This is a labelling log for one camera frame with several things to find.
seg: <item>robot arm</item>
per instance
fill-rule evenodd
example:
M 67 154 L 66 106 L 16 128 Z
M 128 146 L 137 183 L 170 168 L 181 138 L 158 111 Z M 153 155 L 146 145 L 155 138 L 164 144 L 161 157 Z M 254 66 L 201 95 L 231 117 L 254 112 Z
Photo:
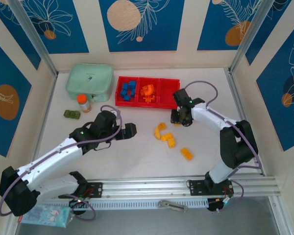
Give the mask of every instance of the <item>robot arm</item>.
M 206 186 L 208 188 L 227 180 L 242 163 L 247 163 L 254 157 L 245 141 L 242 140 L 239 133 L 229 122 L 241 130 L 255 152 L 258 153 L 250 124 L 247 121 L 237 122 L 222 116 L 217 111 L 206 106 L 204 100 L 200 98 L 192 100 L 187 95 L 185 89 L 178 90 L 173 94 L 173 97 L 178 105 L 178 109 L 171 112 L 172 123 L 190 126 L 193 120 L 200 121 L 220 134 L 220 155 L 222 161 L 206 174 Z
M 5 198 L 5 202 L 13 214 L 15 216 L 25 214 L 34 207 L 37 201 L 42 202 L 63 194 L 81 195 L 86 190 L 88 182 L 77 171 L 60 179 L 48 182 L 45 182 L 45 179 L 67 162 L 81 157 L 92 149 L 97 151 L 100 141 L 95 142 L 95 140 L 106 138 L 106 143 L 111 145 L 112 139 L 109 137 L 116 133 L 120 127 L 117 126 L 116 119 L 117 117 L 112 112 L 102 111 L 94 122 L 86 123 L 75 129 L 60 145 L 39 159 L 21 166 L 17 170 L 11 166 L 5 169 L 2 172 L 0 182 L 1 196 L 19 176 L 24 174 Z M 127 123 L 125 129 L 120 130 L 113 139 L 129 139 L 136 133 L 135 124 Z M 81 141 L 87 141 L 87 143 L 78 144 Z

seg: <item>red compartment tray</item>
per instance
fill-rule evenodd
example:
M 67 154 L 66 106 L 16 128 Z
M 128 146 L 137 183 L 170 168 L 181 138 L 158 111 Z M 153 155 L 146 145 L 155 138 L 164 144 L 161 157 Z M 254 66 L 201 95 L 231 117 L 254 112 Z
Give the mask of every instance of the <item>red compartment tray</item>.
M 135 96 L 130 101 L 124 101 L 121 97 L 123 83 L 136 82 Z M 153 85 L 155 88 L 155 100 L 151 103 L 146 103 L 144 96 L 141 95 L 143 86 Z M 116 90 L 116 106 L 128 107 L 147 107 L 158 109 L 176 109 L 177 105 L 173 98 L 173 93 L 180 89 L 180 80 L 165 79 L 165 78 L 150 78 L 150 77 L 123 77 L 118 79 Z

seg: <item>yellow wooden block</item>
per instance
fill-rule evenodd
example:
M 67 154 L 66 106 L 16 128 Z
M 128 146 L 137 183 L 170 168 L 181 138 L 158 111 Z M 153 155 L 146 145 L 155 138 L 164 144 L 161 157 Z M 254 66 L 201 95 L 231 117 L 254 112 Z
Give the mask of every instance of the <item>yellow wooden block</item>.
M 167 134 L 161 136 L 161 141 L 167 141 L 168 139 L 171 139 L 171 138 L 173 138 L 172 133 L 167 133 Z
M 175 140 L 173 138 L 168 139 L 169 148 L 175 147 Z
M 158 129 L 159 131 L 163 131 L 167 128 L 167 125 L 164 123 L 164 122 L 161 122 L 159 125 L 158 125 Z
M 181 153 L 187 160 L 191 160 L 194 157 L 193 154 L 191 154 L 191 152 L 187 148 L 183 148 L 181 150 Z
M 156 127 L 156 129 L 155 129 L 154 135 L 155 135 L 155 137 L 156 137 L 157 140 L 160 140 L 160 132 L 159 132 L 158 127 Z

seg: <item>plastic bag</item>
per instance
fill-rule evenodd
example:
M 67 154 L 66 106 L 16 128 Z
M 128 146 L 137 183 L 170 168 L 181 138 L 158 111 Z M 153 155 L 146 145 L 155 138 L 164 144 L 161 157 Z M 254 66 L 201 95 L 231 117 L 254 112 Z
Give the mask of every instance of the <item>plastic bag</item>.
M 29 212 L 20 216 L 18 222 L 66 228 L 73 217 L 70 207 L 36 204 Z

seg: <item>orange bottle cap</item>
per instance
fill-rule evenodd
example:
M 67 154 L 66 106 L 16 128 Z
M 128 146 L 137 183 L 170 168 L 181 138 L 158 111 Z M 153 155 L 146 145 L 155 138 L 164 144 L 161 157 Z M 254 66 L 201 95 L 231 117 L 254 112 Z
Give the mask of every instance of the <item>orange bottle cap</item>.
M 85 104 L 87 102 L 87 96 L 85 94 L 78 95 L 76 99 L 79 104 Z

